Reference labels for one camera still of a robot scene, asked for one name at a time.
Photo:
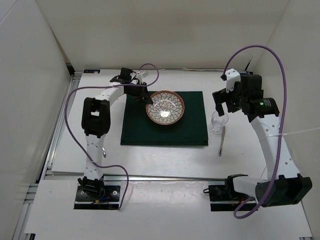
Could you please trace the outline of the orange patterned plate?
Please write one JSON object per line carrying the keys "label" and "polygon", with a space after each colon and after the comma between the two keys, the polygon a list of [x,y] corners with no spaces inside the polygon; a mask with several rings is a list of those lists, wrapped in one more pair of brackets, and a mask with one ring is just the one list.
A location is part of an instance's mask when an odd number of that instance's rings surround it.
{"label": "orange patterned plate", "polygon": [[169,90],[161,90],[150,96],[152,104],[145,107],[146,114],[154,123],[162,126],[178,122],[185,112],[185,103],[180,95]]}

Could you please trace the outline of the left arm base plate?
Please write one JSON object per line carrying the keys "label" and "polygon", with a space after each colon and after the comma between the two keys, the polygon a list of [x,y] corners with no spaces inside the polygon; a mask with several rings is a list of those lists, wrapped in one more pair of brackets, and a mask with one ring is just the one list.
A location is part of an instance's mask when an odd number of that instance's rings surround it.
{"label": "left arm base plate", "polygon": [[106,184],[102,179],[77,180],[74,210],[118,210],[120,207],[120,185]]}

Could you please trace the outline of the dark green cloth napkin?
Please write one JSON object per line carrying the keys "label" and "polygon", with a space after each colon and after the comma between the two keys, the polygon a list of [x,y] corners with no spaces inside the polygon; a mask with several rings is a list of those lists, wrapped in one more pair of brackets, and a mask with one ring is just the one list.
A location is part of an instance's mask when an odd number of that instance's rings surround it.
{"label": "dark green cloth napkin", "polygon": [[146,105],[133,96],[126,97],[122,146],[207,146],[208,127],[202,91],[179,91],[185,104],[182,118],[170,125],[153,122]]}

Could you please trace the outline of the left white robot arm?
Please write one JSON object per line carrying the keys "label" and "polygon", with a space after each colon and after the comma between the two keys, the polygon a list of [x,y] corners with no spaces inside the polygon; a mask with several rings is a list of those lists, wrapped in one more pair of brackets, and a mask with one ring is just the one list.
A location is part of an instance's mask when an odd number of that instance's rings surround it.
{"label": "left white robot arm", "polygon": [[111,106],[123,95],[135,97],[145,104],[151,104],[147,83],[147,71],[138,71],[123,67],[120,74],[113,77],[109,86],[95,97],[87,97],[83,103],[81,127],[86,139],[86,166],[83,178],[78,182],[82,191],[93,200],[100,200],[105,194],[102,164],[103,144],[111,127]]}

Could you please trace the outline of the silver knife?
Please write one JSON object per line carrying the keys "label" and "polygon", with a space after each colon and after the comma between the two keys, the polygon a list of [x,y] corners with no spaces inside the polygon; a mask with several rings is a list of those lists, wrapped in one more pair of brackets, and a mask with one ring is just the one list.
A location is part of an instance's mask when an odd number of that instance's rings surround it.
{"label": "silver knife", "polygon": [[218,156],[219,156],[219,157],[222,156],[222,151],[223,151],[223,144],[224,144],[225,135],[226,135],[226,127],[223,126],[223,127],[222,127],[222,130],[221,130],[220,146],[219,146],[219,149],[218,149]]}

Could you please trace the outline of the clear drinking glass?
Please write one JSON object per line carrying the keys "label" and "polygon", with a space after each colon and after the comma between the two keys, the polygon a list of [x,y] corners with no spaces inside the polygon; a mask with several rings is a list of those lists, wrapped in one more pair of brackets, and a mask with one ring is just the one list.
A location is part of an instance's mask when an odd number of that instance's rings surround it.
{"label": "clear drinking glass", "polygon": [[210,127],[213,131],[219,132],[227,124],[228,120],[229,116],[226,113],[219,116],[219,113],[215,111],[211,115]]}

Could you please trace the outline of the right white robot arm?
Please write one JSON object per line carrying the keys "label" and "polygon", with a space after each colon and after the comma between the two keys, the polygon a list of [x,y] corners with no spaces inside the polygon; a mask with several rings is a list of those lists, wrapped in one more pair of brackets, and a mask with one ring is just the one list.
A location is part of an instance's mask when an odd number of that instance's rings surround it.
{"label": "right white robot arm", "polygon": [[303,177],[292,160],[285,139],[280,135],[281,118],[276,101],[264,97],[262,77],[258,74],[240,74],[230,69],[222,76],[226,87],[212,94],[220,117],[225,112],[242,111],[254,129],[266,162],[267,180],[245,174],[230,175],[225,179],[224,193],[230,200],[241,195],[260,201],[271,186],[265,207],[298,204],[312,188],[310,177]]}

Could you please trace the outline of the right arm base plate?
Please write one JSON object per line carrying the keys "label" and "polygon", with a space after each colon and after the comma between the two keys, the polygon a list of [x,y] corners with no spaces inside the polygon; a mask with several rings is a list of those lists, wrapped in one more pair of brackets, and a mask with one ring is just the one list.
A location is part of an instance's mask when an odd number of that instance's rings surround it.
{"label": "right arm base plate", "polygon": [[242,202],[250,198],[244,193],[229,194],[225,185],[209,185],[203,193],[209,196],[211,212],[233,212]]}

